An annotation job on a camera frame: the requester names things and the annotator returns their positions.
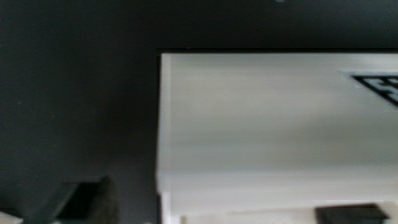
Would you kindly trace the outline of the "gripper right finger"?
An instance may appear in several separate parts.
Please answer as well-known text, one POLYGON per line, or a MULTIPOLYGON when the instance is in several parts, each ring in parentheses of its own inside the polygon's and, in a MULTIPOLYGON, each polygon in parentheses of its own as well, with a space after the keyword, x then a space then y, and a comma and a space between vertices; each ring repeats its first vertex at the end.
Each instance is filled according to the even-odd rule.
POLYGON ((377 204, 315 208, 317 224, 386 224, 390 215, 377 204))

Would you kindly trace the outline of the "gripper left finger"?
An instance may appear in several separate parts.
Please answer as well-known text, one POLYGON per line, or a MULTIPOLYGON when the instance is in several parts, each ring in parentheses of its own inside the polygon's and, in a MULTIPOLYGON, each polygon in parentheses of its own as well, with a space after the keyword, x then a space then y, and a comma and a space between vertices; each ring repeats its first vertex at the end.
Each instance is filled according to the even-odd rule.
POLYGON ((119 224, 119 202, 114 180, 68 182, 31 216, 0 208, 0 224, 119 224))

